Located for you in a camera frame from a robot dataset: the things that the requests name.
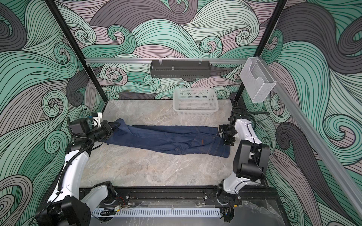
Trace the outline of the dark blue denim trousers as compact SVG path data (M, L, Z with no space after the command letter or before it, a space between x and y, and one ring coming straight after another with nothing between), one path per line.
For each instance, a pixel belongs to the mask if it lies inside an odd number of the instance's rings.
M116 129L107 144L134 147L159 153L186 155L209 154L230 156L230 147L223 143L218 128L208 126L127 125L115 121Z

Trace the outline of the white perforated plastic basket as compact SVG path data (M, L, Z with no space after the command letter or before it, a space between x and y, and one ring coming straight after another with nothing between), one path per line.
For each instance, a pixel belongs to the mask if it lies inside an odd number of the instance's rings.
M219 110L213 89L176 89L173 109L178 115L211 116Z

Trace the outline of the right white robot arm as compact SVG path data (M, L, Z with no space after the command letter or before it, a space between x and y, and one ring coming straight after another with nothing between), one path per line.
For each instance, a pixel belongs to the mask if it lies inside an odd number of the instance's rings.
M270 147L257 137L252 122L247 119L232 119L230 124L219 126L224 144L232 146L239 139L231 175L218 186L217 199L221 205L236 200L242 188L260 186L266 176Z

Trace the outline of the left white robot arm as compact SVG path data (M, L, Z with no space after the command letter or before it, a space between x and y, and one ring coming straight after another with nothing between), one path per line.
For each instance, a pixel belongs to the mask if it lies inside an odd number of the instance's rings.
M113 203L116 191L110 181L99 183L80 198L80 183L85 166L96 142L104 142L114 133L115 124L96 122L90 128L90 119L67 120L73 138L66 148L65 163L57 185L46 204L37 208L35 220L40 226L88 226L92 212L102 203Z

